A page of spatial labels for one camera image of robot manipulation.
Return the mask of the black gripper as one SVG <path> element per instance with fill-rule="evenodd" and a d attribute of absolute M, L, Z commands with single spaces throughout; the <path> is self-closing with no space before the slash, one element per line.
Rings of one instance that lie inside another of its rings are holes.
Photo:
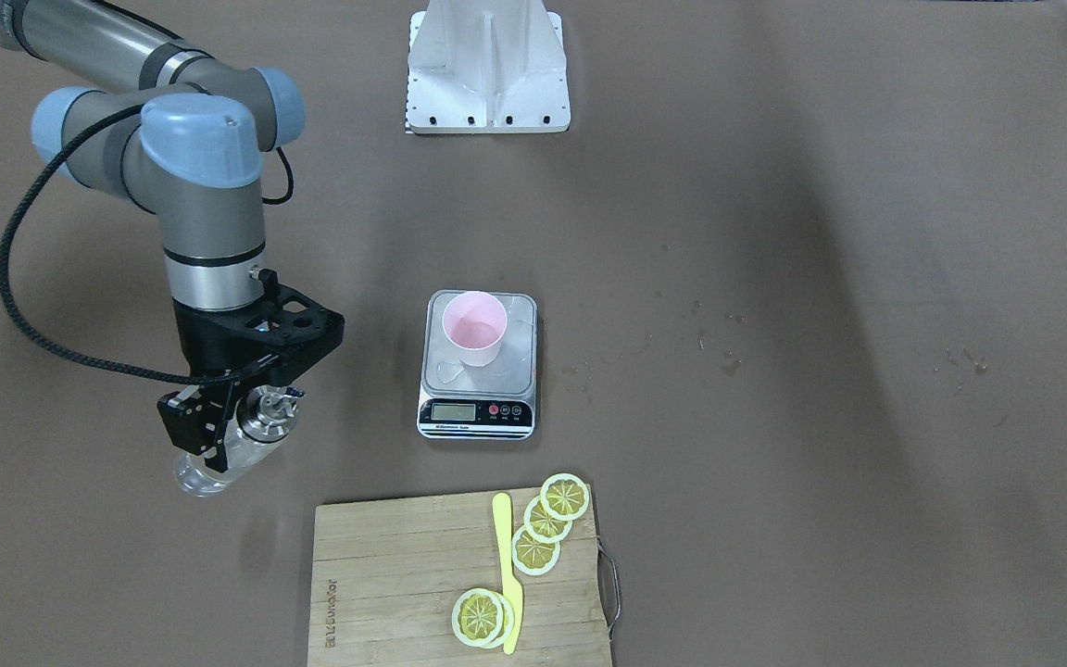
<path fill-rule="evenodd" d="M 245 307 L 204 311 L 174 301 L 182 353 L 191 375 L 219 377 L 255 369 L 259 384 L 288 385 L 343 344 L 345 317 L 287 284 L 264 283 Z M 170 442 L 213 472 L 230 469 L 226 434 L 238 383 L 187 385 L 157 401 Z"/>

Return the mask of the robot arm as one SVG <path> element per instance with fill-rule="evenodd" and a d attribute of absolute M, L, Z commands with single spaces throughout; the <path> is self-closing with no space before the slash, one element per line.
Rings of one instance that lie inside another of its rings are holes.
<path fill-rule="evenodd" d="M 44 169 L 0 241 L 0 299 L 47 353 L 175 384 L 157 402 L 181 452 L 175 476 L 208 497 L 293 430 L 304 375 L 343 343 L 345 318 L 283 284 L 266 258 L 264 155 L 304 130 L 299 88 L 275 68 L 237 70 L 107 1 L 0 1 L 0 47 L 76 73 L 31 121 Z M 186 375 L 76 353 L 26 320 L 11 252 L 44 186 L 64 174 L 157 216 Z"/>

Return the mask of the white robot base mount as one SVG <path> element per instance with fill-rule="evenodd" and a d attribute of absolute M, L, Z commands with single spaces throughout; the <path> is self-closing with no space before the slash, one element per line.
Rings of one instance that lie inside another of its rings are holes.
<path fill-rule="evenodd" d="M 542 1 L 432 1 L 411 14 L 407 131 L 566 132 L 563 27 Z"/>

